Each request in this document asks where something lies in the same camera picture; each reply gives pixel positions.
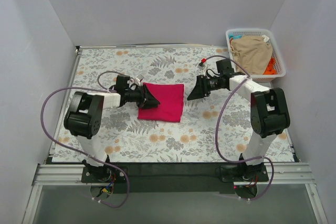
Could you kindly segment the pink t shirt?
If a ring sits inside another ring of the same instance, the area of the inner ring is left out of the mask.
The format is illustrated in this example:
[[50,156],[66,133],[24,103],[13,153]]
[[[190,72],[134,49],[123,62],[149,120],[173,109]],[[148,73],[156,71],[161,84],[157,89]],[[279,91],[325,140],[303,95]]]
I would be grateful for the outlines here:
[[184,84],[145,85],[160,104],[157,108],[139,109],[138,119],[180,123],[184,107]]

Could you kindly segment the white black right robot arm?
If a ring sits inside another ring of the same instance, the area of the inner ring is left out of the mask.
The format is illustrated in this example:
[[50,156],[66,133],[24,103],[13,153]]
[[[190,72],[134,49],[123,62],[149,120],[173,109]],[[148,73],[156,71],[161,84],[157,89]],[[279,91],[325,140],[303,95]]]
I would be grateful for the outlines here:
[[286,97],[281,88],[267,88],[254,82],[250,75],[236,72],[233,60],[221,56],[216,62],[217,73],[210,75],[202,59],[198,67],[203,74],[196,77],[196,84],[187,100],[208,97],[212,91],[226,89],[230,97],[240,95],[250,103],[250,123],[252,136],[246,149],[237,161],[224,159],[226,164],[217,169],[224,182],[268,181],[265,161],[270,161],[266,153],[273,140],[290,125]]

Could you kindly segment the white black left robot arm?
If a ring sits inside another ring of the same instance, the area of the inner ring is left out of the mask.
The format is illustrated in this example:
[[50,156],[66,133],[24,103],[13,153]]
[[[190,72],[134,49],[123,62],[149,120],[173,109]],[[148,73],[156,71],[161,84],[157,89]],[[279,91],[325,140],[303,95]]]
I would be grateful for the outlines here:
[[70,106],[64,118],[64,127],[75,136],[82,150],[88,154],[82,162],[89,175],[100,182],[111,179],[115,169],[99,163],[109,162],[104,147],[97,139],[104,109],[119,108],[127,102],[134,102],[138,108],[157,108],[161,103],[154,97],[142,78],[136,78],[133,83],[131,77],[118,75],[116,84],[107,93],[74,93]]

